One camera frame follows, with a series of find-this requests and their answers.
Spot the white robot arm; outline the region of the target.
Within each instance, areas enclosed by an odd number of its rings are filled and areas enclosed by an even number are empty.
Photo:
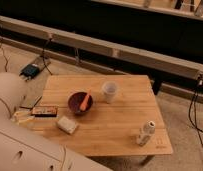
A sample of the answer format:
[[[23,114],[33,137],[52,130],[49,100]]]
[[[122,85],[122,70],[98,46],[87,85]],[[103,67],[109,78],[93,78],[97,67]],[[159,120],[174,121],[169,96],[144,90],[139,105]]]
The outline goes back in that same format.
[[[0,171],[111,171],[13,122],[25,96],[21,77],[0,73]]]

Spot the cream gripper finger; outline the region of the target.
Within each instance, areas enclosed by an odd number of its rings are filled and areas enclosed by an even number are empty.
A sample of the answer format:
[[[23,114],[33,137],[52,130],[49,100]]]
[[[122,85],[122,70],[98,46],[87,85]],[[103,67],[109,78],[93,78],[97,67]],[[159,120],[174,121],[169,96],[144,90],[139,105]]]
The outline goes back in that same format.
[[[34,117],[31,115],[30,111],[16,111],[11,117],[11,121],[17,125],[29,122],[33,119]]]

